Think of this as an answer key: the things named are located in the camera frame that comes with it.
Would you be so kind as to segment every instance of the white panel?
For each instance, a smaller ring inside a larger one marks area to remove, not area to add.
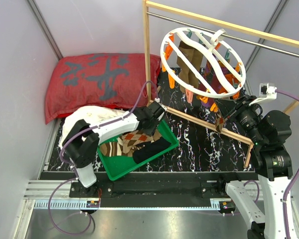
[[[0,0],[0,239],[10,238],[51,124],[44,97],[57,60],[25,0]]]
[[[272,33],[299,40],[299,0],[289,1]],[[299,49],[296,48],[270,42],[265,44],[299,54]],[[278,89],[299,95],[299,59],[297,58],[262,49],[247,75],[256,96],[261,82],[275,83]],[[264,112],[275,109],[282,111],[291,102],[290,98],[278,94],[275,101],[263,105]],[[299,107],[291,113],[291,121],[293,132],[287,139],[286,148],[292,158],[295,173],[299,167]],[[299,208],[299,180],[293,187],[293,196]]]
[[[278,0],[154,0],[183,10],[218,18],[250,28],[263,30]],[[95,52],[144,52],[142,0],[36,0],[60,50],[64,56]],[[186,17],[149,11],[191,24],[218,30],[219,27]],[[159,55],[163,37],[172,29],[181,27],[173,22],[149,17],[150,52]],[[257,41],[258,38],[228,31],[230,34]],[[228,40],[246,63],[253,46]],[[173,53],[168,61],[176,65]]]

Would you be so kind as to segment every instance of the red pillow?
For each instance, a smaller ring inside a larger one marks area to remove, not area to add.
[[[157,84],[160,57],[150,56],[150,77]],[[87,105],[131,108],[145,77],[144,54],[89,54],[62,58],[45,96],[45,123]],[[155,89],[151,88],[152,99]],[[138,106],[148,103],[146,88]]]

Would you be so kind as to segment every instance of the wooden stick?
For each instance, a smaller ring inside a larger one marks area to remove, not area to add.
[[[244,168],[248,168],[248,166],[249,166],[251,150],[253,149],[253,147],[254,147],[254,144],[249,145],[247,156],[246,156],[246,161],[245,161],[245,164],[244,164]]]
[[[299,105],[299,101],[293,101],[290,105],[288,105],[285,110],[284,113],[289,115],[291,113],[291,111],[293,111],[297,106]]]
[[[212,123],[209,123],[209,122],[203,121],[201,119],[198,119],[196,117],[190,116],[190,115],[185,114],[181,111],[175,110],[171,107],[167,107],[167,112],[217,132],[216,126],[213,125]],[[230,138],[233,138],[235,140],[241,141],[245,144],[248,144],[248,145],[252,144],[253,145],[253,142],[251,141],[251,139],[249,139],[247,137],[244,137],[240,134],[234,133],[234,132],[232,132],[232,131],[230,131],[226,128],[222,129],[221,134],[223,134],[225,136],[228,136]]]
[[[196,20],[199,20],[199,21],[203,21],[203,22],[210,23],[210,24],[213,24],[213,25],[216,25],[216,26],[228,28],[228,29],[238,31],[238,32],[242,32],[242,33],[245,33],[245,34],[248,34],[248,35],[257,36],[257,37],[260,37],[262,39],[266,39],[266,40],[278,42],[278,43],[281,43],[281,44],[284,44],[284,45],[299,48],[299,41],[289,39],[289,38],[286,38],[286,37],[273,35],[273,34],[270,34],[270,33],[263,32],[263,31],[258,31],[258,30],[252,29],[252,28],[236,25],[236,24],[229,23],[229,22],[226,22],[226,21],[221,21],[221,20],[214,19],[214,18],[211,18],[211,17],[208,17],[208,16],[203,16],[203,15],[199,15],[199,14],[192,13],[192,12],[189,12],[189,11],[184,11],[184,10],[181,10],[181,9],[178,9],[178,8],[166,6],[166,5],[155,3],[155,2],[152,2],[152,1],[147,1],[146,6],[147,7],[153,7],[153,8],[163,10],[163,11],[167,11],[167,12],[171,12],[171,13],[175,13],[175,14],[178,14],[178,15],[190,17],[190,18],[193,18],[193,19],[196,19]]]
[[[143,0],[143,28],[144,28],[144,46],[145,46],[145,73],[146,81],[150,81],[150,20],[147,14],[147,0]],[[151,84],[146,85],[148,100],[151,100]]]

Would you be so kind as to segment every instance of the white cloth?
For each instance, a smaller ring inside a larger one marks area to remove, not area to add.
[[[125,111],[113,110],[100,106],[83,106],[75,111],[73,114],[65,118],[62,128],[62,137],[59,141],[59,147],[62,148],[62,143],[69,134],[74,124],[79,120],[85,120],[90,125],[95,125],[97,122],[108,120],[116,116],[124,114]]]

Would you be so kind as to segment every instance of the green plastic tray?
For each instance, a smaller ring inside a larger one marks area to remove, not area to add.
[[[164,120],[160,122],[160,124],[157,127],[159,133],[162,135],[164,139],[166,139],[168,142],[171,143],[170,147],[165,149],[164,151],[154,155],[153,157],[143,161],[142,163],[136,164],[132,157],[127,156],[114,156],[114,157],[107,157],[103,155],[98,147],[98,154],[100,156],[100,159],[104,165],[104,168],[109,176],[109,179],[112,181],[115,181],[124,175],[128,174],[129,172],[143,166],[144,164],[147,164],[148,162],[152,161],[153,159],[161,156],[162,154],[176,148],[178,146],[178,140],[173,134],[173,132],[170,130],[168,125]],[[113,138],[110,138],[109,140],[105,141],[107,142],[116,142],[117,138],[119,137],[115,136]]]

